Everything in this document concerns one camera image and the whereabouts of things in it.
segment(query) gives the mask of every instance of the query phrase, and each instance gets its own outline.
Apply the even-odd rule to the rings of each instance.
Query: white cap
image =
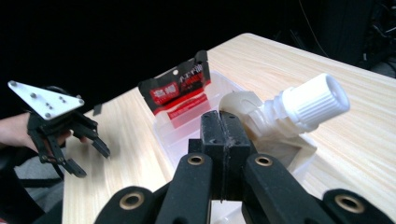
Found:
[[[283,105],[293,123],[302,131],[311,132],[321,122],[349,110],[347,95],[328,74],[320,74],[297,88],[283,92]]]

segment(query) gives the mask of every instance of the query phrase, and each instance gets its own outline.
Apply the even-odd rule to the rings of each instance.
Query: white bottle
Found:
[[[349,108],[340,84],[325,73],[297,88],[282,91],[273,100],[262,102],[252,91],[235,91],[219,102],[219,111],[236,115],[251,140],[292,138],[309,133]]]

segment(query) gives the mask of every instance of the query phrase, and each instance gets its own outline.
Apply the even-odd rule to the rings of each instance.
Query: black background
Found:
[[[345,6],[345,1],[337,2],[332,10]],[[361,5],[361,1],[352,2]],[[332,15],[329,3],[304,0],[302,4],[320,38],[330,26],[323,27]],[[368,18],[361,17],[364,24],[356,27],[364,28]],[[361,41],[363,28],[357,28]],[[86,102],[80,110],[86,112],[197,51],[210,50],[242,33],[295,46],[290,29],[304,41],[306,50],[321,54],[294,0],[1,1],[1,116],[25,108],[7,87],[10,80],[79,94]],[[337,53],[331,56],[336,59]]]

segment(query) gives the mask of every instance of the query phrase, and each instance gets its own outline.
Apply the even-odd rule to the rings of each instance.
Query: red snack bag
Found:
[[[158,77],[140,82],[138,89],[151,112],[157,116],[165,111],[176,128],[186,120],[175,118],[192,108],[200,106],[202,112],[210,109],[205,94],[205,86],[209,83],[207,53],[205,50],[200,50],[194,58]]]

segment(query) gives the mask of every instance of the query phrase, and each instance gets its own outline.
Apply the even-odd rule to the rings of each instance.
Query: human hand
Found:
[[[27,124],[29,121],[29,113],[19,114],[17,116],[0,119],[0,148],[10,147],[29,147],[38,152],[31,136],[27,133]],[[66,138],[71,135],[71,131],[65,131],[58,136],[58,145],[64,143]],[[80,142],[85,143],[86,137],[80,138]],[[44,140],[44,144],[49,148],[48,142]]]

